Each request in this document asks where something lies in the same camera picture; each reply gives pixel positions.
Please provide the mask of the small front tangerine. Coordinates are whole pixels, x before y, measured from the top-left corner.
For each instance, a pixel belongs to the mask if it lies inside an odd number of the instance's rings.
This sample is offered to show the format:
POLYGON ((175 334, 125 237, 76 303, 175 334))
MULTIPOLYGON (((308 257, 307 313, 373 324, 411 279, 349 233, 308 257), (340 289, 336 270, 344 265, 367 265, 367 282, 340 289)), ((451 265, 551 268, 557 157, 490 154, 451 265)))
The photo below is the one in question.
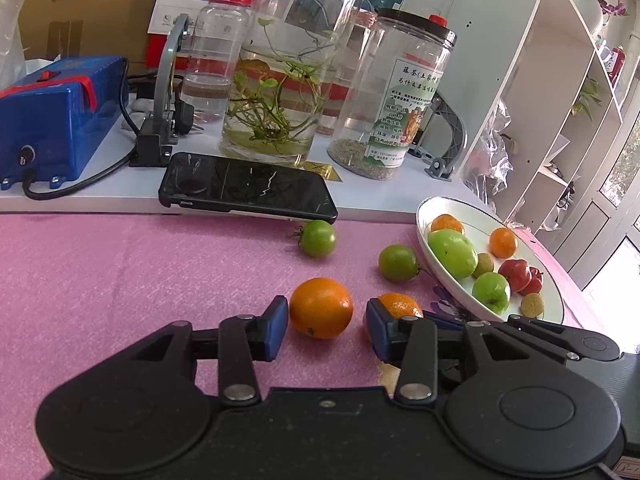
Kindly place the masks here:
POLYGON ((399 292, 388 292, 378 296, 378 301, 385 307, 393 318, 415 316, 422 318, 423 311, 412 297, 399 292))

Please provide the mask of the small tangerine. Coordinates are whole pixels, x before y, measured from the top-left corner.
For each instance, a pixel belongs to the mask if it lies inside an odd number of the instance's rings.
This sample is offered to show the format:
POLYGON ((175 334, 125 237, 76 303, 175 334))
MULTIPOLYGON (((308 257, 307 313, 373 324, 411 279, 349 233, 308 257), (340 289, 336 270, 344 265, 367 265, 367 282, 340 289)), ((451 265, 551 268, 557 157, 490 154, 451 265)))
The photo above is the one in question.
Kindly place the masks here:
POLYGON ((490 233, 488 247, 495 257, 509 259, 518 250, 518 237, 506 226, 500 226, 490 233))
POLYGON ((399 292, 388 292, 378 296, 378 301, 385 307, 393 318, 415 316, 422 318, 423 311, 412 297, 399 292))
POLYGON ((462 235, 465 234, 465 227, 456 217, 451 214, 440 214, 430 223, 430 231, 453 230, 462 235))

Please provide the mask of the large green fruit back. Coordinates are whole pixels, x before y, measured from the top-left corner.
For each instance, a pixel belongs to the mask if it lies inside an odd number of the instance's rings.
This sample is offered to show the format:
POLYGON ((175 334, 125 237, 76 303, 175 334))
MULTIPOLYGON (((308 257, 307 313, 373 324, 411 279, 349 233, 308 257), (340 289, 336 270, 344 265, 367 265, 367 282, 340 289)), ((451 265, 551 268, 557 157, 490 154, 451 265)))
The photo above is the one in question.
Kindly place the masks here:
POLYGON ((475 280, 472 296, 491 312, 503 314, 510 306, 511 289, 503 275, 486 272, 475 280))

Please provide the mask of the large green fruit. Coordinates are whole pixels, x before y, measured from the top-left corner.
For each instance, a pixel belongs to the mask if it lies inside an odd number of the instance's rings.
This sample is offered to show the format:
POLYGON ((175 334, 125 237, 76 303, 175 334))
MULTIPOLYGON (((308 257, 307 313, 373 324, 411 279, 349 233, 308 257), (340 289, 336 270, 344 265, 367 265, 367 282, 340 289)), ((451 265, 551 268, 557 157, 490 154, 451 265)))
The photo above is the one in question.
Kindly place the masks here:
POLYGON ((503 314, 510 306, 511 289, 503 275, 486 272, 475 280, 472 296, 491 312, 503 314))
POLYGON ((473 274, 478 255, 465 235, 450 229, 437 230, 428 233, 427 244, 440 264, 456 280, 463 280, 473 274))

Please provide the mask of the brown longan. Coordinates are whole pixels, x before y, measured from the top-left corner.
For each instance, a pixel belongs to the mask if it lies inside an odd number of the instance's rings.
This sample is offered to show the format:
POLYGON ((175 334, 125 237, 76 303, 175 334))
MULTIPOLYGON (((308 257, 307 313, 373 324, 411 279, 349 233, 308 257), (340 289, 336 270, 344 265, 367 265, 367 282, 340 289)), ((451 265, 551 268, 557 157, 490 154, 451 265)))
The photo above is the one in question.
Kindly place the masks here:
POLYGON ((544 313, 544 300, 539 292, 530 292, 521 299, 521 315, 526 318, 539 318, 544 313))
POLYGON ((480 252, 477 255, 477 265, 472 273, 473 278, 495 270, 495 261, 487 252, 480 252))

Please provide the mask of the large orange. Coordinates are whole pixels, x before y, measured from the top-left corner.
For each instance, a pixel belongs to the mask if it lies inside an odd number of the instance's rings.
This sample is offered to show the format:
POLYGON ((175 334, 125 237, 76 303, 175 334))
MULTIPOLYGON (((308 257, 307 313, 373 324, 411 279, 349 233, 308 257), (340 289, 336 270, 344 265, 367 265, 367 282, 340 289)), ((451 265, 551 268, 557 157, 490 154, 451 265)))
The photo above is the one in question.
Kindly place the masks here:
POLYGON ((311 278, 298 285, 288 303, 290 323, 300 334, 333 339, 346 330, 354 307, 347 288, 332 278, 311 278))

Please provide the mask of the red apple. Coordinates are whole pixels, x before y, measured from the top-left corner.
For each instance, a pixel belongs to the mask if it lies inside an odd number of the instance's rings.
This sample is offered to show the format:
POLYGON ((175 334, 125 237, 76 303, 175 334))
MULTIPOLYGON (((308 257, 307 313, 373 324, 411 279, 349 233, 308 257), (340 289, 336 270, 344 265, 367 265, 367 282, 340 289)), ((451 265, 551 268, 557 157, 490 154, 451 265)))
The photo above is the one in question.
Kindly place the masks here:
POLYGON ((532 280, 532 272, 525 259, 506 260, 500 266, 498 273, 508 281, 511 292, 520 292, 532 280))
POLYGON ((544 286, 544 272, 536 268, 536 266, 531 266, 529 268, 529 271, 530 271, 530 281, 520 291, 521 296, 527 296, 529 294, 538 294, 538 292, 541 291, 542 286, 544 286))

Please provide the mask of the small back tangerine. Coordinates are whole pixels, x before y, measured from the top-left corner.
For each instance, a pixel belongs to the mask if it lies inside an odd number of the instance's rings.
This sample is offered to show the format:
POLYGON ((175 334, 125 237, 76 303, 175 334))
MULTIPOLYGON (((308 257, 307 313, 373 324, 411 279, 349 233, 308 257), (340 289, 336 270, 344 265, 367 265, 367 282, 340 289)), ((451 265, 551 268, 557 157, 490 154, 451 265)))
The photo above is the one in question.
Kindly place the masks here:
POLYGON ((462 235, 465 234, 465 227, 456 217, 451 214, 440 214, 430 223, 430 231, 453 230, 462 235))

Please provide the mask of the green tomato right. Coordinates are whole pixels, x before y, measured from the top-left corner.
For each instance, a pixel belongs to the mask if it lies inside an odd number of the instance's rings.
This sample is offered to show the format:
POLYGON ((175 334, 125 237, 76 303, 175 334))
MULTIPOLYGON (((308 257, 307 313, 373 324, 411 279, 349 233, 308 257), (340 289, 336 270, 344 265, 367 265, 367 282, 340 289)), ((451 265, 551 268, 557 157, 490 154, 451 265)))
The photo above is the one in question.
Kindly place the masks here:
POLYGON ((413 280, 421 271, 416 253, 406 245, 390 245, 378 255, 378 270, 393 283, 413 280))

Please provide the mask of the small gold card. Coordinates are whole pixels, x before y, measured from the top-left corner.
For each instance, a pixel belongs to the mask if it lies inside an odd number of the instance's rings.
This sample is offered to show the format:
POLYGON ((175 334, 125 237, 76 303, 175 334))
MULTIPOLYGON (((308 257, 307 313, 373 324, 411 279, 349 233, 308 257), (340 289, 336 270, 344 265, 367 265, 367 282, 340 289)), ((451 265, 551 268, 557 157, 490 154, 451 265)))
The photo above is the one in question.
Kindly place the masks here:
POLYGON ((342 180, 334 167, 326 162, 312 162, 311 160, 307 160, 303 164, 303 170, 314 172, 326 181, 341 182, 342 180))

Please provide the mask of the white shelf unit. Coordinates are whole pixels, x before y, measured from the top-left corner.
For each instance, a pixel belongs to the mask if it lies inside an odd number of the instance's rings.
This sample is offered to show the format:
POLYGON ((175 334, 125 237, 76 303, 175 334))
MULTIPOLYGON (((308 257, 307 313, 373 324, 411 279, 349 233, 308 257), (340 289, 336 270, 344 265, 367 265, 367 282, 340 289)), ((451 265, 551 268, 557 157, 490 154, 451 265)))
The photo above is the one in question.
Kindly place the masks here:
POLYGON ((596 44, 574 0, 454 0, 448 21, 458 40, 439 91, 469 148, 498 99, 506 104, 518 151, 496 213, 537 232, 564 191, 589 183, 585 159, 599 153, 604 127, 622 122, 596 44), (602 100, 593 122, 570 114, 587 77, 602 100))

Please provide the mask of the small bottle red cap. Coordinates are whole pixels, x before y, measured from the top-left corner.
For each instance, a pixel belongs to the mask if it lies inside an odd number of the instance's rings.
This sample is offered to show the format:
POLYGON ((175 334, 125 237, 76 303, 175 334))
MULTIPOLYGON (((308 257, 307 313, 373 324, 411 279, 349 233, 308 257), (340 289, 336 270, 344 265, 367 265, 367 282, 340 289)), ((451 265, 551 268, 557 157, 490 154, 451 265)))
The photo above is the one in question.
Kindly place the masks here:
POLYGON ((253 0, 207 0, 189 41, 181 99, 198 125, 224 117, 231 77, 250 21, 253 0))

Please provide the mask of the cardboard box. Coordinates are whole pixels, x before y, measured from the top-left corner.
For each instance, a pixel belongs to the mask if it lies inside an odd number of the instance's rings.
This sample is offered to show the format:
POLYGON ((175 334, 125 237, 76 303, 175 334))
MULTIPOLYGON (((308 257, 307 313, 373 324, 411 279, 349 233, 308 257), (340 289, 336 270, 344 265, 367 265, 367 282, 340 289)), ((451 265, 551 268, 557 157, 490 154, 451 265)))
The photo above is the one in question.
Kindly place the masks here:
POLYGON ((144 70, 155 0, 25 0, 18 18, 25 58, 119 55, 144 70))

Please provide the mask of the right grey metal bracket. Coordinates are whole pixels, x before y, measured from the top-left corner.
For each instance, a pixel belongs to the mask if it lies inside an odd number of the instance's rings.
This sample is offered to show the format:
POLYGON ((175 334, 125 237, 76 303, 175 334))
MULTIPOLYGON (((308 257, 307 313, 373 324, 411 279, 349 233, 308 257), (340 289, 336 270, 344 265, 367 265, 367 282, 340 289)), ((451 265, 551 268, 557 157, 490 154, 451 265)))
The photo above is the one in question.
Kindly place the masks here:
POLYGON ((450 181, 466 144, 468 133, 462 119, 436 91, 408 154, 424 162, 424 172, 431 178, 450 181))

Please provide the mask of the left grey metal bracket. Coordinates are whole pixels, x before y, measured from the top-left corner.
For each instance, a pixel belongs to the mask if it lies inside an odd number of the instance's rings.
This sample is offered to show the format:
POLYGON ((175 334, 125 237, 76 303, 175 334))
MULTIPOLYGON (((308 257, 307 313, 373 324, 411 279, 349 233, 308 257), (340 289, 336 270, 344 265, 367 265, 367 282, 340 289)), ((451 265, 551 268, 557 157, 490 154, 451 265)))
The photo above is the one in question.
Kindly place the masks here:
POLYGON ((188 36, 189 15, 179 14, 174 21, 158 63, 155 79, 153 108, 136 137, 131 155, 131 167, 166 167, 172 150, 178 142, 176 112, 172 108, 176 59, 183 39, 188 36))

